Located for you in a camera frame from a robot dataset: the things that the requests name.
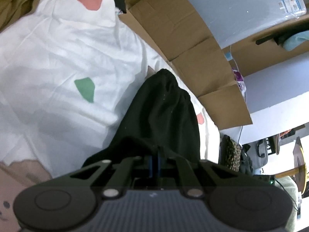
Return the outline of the tall brown cardboard box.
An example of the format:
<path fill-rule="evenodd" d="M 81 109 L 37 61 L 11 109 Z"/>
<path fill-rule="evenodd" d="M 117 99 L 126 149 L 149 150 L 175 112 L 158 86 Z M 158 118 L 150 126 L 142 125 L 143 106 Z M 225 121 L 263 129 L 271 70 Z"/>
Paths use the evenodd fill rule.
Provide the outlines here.
<path fill-rule="evenodd" d="M 224 48 L 223 52 L 227 53 L 229 51 L 234 58 L 233 61 L 225 61 L 225 73 L 231 75 L 232 68 L 239 68 L 240 73 L 245 77 L 308 52 L 308 41 L 300 44 L 292 51 L 285 50 L 282 46 L 275 43 L 273 39 L 256 44 L 256 41 L 259 39 L 291 29 L 294 26 L 301 26 L 307 22 L 308 15 L 298 19 L 291 19 L 246 37 L 232 44 L 231 47 Z"/>

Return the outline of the cream bear print quilt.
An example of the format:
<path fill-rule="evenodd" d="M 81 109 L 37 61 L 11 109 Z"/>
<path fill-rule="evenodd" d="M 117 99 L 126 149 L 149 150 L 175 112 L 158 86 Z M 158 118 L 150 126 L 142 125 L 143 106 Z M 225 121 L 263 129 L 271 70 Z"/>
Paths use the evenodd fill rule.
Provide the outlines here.
<path fill-rule="evenodd" d="M 115 14 L 114 0 L 41 0 L 1 34 L 1 231 L 15 197 L 107 145 L 147 76 L 176 69 Z"/>

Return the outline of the purple white detergent bag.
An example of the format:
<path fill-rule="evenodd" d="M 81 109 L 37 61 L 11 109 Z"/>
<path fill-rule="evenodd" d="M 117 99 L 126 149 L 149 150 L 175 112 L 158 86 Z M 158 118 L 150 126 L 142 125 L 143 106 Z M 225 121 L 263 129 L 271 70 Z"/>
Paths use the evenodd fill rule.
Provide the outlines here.
<path fill-rule="evenodd" d="M 244 78 L 238 70 L 232 68 L 232 71 L 233 71 L 234 77 L 235 77 L 235 79 L 238 83 L 238 87 L 239 87 L 242 95 L 244 96 L 245 93 L 246 93 L 246 85 L 244 83 Z"/>

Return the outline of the leopard print garment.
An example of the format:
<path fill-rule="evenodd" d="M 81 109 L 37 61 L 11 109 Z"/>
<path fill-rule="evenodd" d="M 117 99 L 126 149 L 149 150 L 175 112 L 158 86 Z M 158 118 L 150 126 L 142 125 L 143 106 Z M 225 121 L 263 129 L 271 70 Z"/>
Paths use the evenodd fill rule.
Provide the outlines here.
<path fill-rule="evenodd" d="M 241 159 L 241 146 L 230 136 L 224 135 L 220 142 L 219 164 L 233 170 L 239 171 Z"/>

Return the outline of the blue cap detergent bottle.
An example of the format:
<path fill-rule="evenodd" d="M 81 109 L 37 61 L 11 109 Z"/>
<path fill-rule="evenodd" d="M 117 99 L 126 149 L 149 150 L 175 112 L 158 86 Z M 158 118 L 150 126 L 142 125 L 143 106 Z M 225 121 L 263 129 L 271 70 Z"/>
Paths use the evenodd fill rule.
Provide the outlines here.
<path fill-rule="evenodd" d="M 225 53 L 225 58 L 228 62 L 230 62 L 233 59 L 233 56 L 230 51 Z"/>

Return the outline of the grey plastic wrapped appliance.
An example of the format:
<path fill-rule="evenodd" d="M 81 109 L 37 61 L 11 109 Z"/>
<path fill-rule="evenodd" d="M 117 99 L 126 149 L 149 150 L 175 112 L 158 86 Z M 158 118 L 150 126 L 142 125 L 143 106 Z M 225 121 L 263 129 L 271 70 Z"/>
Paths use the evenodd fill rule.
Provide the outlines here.
<path fill-rule="evenodd" d="M 224 49 L 306 14 L 304 0 L 188 0 Z"/>

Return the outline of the black bear pattern garment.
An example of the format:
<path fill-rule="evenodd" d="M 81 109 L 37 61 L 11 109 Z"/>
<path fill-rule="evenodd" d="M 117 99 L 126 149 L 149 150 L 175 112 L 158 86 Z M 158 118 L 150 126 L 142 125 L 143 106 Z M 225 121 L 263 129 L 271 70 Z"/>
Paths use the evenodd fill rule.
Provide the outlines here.
<path fill-rule="evenodd" d="M 110 145 L 87 158 L 83 166 L 154 154 L 198 163 L 199 150 L 199 127 L 190 95 L 170 71 L 162 69 L 138 90 Z"/>

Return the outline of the black garment pile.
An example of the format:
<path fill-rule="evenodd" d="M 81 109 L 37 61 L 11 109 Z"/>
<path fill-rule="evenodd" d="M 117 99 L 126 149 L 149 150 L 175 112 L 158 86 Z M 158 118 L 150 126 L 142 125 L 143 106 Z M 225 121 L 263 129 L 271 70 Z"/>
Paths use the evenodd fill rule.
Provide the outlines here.
<path fill-rule="evenodd" d="M 250 149 L 250 145 L 243 145 L 241 149 L 240 154 L 240 166 L 239 166 L 239 172 L 253 176 L 253 166 L 252 166 L 252 160 L 250 156 L 248 156 L 247 151 Z"/>

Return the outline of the black cloth under neck pillow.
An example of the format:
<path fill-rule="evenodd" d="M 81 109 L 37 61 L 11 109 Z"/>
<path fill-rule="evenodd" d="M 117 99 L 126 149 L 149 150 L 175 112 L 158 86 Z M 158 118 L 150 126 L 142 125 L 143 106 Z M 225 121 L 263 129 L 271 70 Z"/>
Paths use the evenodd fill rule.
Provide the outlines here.
<path fill-rule="evenodd" d="M 114 0 L 115 6 L 123 13 L 127 13 L 125 0 Z"/>

